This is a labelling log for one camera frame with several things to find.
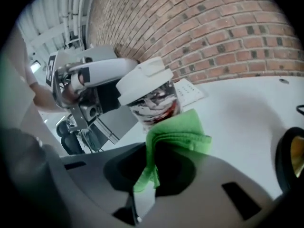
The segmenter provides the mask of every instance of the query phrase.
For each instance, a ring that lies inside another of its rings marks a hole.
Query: folded cloth
[[[146,138],[147,166],[133,187],[134,192],[143,191],[148,182],[159,187],[157,167],[154,162],[157,142],[165,142],[199,153],[207,153],[211,146],[211,137],[204,135],[198,114],[194,109],[157,123],[148,132]]]

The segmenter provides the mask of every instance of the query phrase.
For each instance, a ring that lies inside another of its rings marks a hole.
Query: disposable coffee cup
[[[117,83],[120,104],[130,108],[145,130],[181,113],[172,78],[162,58],[155,57],[137,65]]]

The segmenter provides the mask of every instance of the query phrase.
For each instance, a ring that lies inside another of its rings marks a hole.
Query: person
[[[52,145],[59,156],[67,155],[61,143],[43,122],[38,110],[49,113],[64,112],[56,105],[52,93],[39,85],[29,65],[26,44],[15,26],[1,52],[1,126],[19,128]],[[77,99],[71,87],[64,90],[65,98]]]

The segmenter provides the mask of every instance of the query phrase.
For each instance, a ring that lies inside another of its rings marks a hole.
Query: white shirt
[[[4,46],[0,60],[1,125],[38,137],[44,144],[52,145],[60,156],[67,155],[61,143],[44,124],[33,99],[35,93],[29,87],[36,82],[28,64],[25,42],[15,27]]]

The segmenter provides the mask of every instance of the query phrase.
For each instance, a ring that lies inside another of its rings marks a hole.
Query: white cup lid
[[[151,58],[140,63],[126,74],[117,84],[121,105],[127,105],[162,86],[173,77],[170,69],[165,69],[161,57]]]

